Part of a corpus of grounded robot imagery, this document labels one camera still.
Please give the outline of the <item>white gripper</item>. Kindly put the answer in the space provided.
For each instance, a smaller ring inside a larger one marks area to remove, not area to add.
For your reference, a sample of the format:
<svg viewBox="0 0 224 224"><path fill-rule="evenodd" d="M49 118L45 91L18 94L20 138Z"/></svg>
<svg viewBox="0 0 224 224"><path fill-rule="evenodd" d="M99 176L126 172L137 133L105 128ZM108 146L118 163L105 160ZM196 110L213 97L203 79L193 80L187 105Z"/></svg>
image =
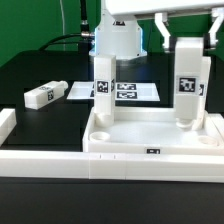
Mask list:
<svg viewBox="0 0 224 224"><path fill-rule="evenodd" d="M193 14L213 8L211 11L212 26L204 35L206 50L216 48L218 43L216 34L224 22L224 0L105 0L105 7L113 16L145 16L156 13L155 24L164 38L162 46L167 53L174 52L176 45L176 38L167 28L167 13Z"/></svg>

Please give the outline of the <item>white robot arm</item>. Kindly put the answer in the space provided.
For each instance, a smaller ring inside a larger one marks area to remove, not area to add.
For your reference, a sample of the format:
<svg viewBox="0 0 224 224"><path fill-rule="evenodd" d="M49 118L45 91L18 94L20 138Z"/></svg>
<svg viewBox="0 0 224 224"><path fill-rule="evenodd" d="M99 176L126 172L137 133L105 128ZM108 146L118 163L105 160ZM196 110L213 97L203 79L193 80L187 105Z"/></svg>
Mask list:
<svg viewBox="0 0 224 224"><path fill-rule="evenodd" d="M164 37L163 48L171 52L175 39L165 26L169 17L208 14L214 23L204 38L204 47L214 49L216 32L224 22L224 0L101 0L101 21L95 28L91 56L115 55L132 60L147 55L143 49L143 30L138 20L154 19Z"/></svg>

